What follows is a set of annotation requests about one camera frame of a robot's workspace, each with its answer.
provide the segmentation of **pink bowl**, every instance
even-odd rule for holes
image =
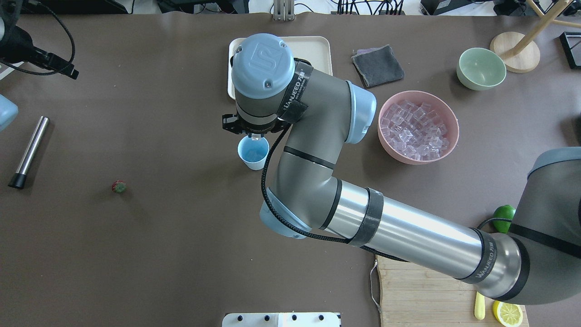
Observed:
[[[434,159],[434,160],[411,159],[411,158],[404,156],[403,154],[400,154],[394,148],[392,148],[391,145],[389,145],[388,140],[386,139],[386,136],[383,135],[383,133],[381,132],[381,127],[379,124],[380,124],[381,118],[383,116],[385,116],[389,107],[392,104],[400,103],[403,100],[409,100],[416,105],[420,105],[422,102],[426,102],[428,104],[431,104],[432,109],[435,110],[438,113],[438,115],[441,117],[442,121],[444,121],[444,124],[446,125],[446,127],[448,129],[448,133],[446,134],[446,137],[448,138],[450,145],[448,146],[448,150],[446,150],[446,152],[444,152],[444,154],[441,155],[440,158]],[[438,160],[446,157],[448,154],[450,154],[450,152],[452,152],[452,150],[456,147],[456,144],[458,143],[458,136],[460,135],[460,127],[458,125],[458,119],[456,118],[456,115],[454,114],[452,109],[450,109],[450,107],[444,101],[442,101],[440,98],[438,98],[435,95],[432,95],[430,93],[426,93],[426,92],[422,92],[422,91],[403,91],[403,92],[400,92],[400,93],[392,96],[391,98],[389,98],[387,101],[385,101],[385,103],[381,107],[381,110],[379,111],[377,133],[379,135],[379,142],[381,142],[381,145],[383,146],[385,151],[387,151],[387,153],[389,153],[389,155],[391,155],[394,159],[401,161],[405,164],[423,165],[423,164],[428,164],[430,162],[438,161]]]

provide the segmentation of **black clamp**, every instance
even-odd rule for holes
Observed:
[[[379,223],[381,222],[381,216],[383,215],[383,194],[370,188],[367,188],[367,193],[369,194],[369,202],[365,210],[365,216],[363,217],[363,221],[361,221],[359,230],[357,230],[357,233],[348,242],[351,246],[362,247],[369,243],[375,236],[379,228]]]
[[[309,108],[308,105],[300,102],[300,99],[307,88],[312,72],[313,67],[311,65],[296,59],[295,74],[286,87],[285,95],[282,97],[281,105],[278,107],[277,116],[280,119],[294,124]]]

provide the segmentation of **green bowl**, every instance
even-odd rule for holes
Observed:
[[[503,60],[494,52],[484,48],[470,48],[460,56],[456,74],[464,86],[483,91],[502,83],[507,69]]]

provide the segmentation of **wooden stand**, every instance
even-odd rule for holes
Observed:
[[[490,50],[504,61],[510,72],[527,73],[535,69],[540,61],[540,51],[533,39],[565,10],[571,1],[559,0],[527,35],[517,32],[497,35],[490,43]]]

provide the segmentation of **black strap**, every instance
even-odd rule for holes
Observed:
[[[294,124],[303,116],[309,106],[300,102],[300,99],[307,88],[312,72],[312,66],[302,61],[295,62],[295,74],[286,87],[285,95],[278,107],[277,116],[280,119]]]
[[[321,166],[327,167],[329,169],[335,169],[335,164],[334,163],[328,162],[327,160],[321,159],[319,157],[315,157],[315,156],[310,155],[308,153],[305,153],[305,152],[303,152],[301,150],[297,150],[295,148],[291,148],[291,147],[285,146],[285,148],[284,148],[283,151],[284,152],[287,152],[287,153],[290,153],[292,155],[295,155],[295,156],[297,156],[299,158],[302,158],[302,159],[305,159],[305,160],[314,162],[317,165],[321,165]]]
[[[365,210],[365,216],[359,226],[357,233],[348,242],[349,245],[361,247],[375,236],[379,223],[381,222],[381,215],[383,214],[383,194],[376,190],[367,188],[369,194],[369,202]]]
[[[581,259],[581,246],[577,244],[573,244],[565,240],[561,240],[556,237],[541,232],[537,232],[536,230],[526,228],[521,225],[516,225],[515,223],[510,224],[508,232],[522,236],[524,238],[546,245],[548,247],[552,247],[555,250],[570,254],[578,259]]]
[[[478,234],[480,242],[482,243],[482,256],[480,262],[474,271],[468,277],[458,279],[468,284],[476,284],[484,280],[494,267],[498,250],[496,248],[496,241],[488,233],[482,233],[479,229],[471,228]]]
[[[335,199],[333,200],[333,204],[331,205],[331,210],[329,210],[329,214],[325,219],[325,222],[321,225],[319,229],[325,230],[327,226],[333,220],[333,216],[335,215],[335,211],[337,211],[337,205],[339,204],[339,200],[341,199],[341,190],[343,189],[343,182],[337,178],[337,190],[335,191]]]

